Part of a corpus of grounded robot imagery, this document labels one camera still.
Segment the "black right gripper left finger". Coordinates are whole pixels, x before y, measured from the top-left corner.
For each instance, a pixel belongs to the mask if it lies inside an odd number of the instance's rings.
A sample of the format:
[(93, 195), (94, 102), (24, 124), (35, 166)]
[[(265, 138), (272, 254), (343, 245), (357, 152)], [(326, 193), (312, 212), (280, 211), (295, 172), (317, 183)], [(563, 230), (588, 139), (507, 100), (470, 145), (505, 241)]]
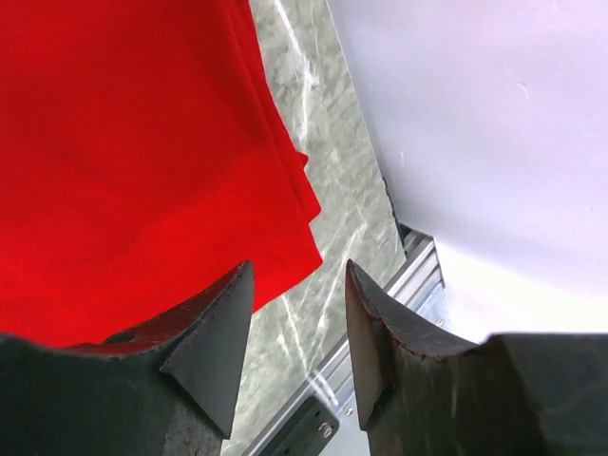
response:
[(217, 455), (232, 432), (254, 301), (243, 262), (100, 344), (1, 338), (5, 455)]

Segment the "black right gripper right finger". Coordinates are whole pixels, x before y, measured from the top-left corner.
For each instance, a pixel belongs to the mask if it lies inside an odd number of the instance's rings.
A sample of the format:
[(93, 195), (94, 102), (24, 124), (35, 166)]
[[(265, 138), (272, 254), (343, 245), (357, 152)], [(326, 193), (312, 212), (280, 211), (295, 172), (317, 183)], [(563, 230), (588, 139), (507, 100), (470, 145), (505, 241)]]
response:
[(475, 344), (387, 295), (356, 263), (347, 306), (370, 328), (359, 425), (374, 455), (603, 455), (607, 337), (499, 333)]

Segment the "red t shirt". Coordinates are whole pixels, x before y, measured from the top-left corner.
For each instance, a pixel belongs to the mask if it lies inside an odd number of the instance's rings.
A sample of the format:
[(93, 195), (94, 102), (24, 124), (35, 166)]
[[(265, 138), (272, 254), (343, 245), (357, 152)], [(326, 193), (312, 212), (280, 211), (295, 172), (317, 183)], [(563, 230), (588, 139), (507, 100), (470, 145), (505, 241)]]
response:
[(322, 263), (321, 207), (246, 1), (1, 5), (1, 330), (99, 342), (244, 261)]

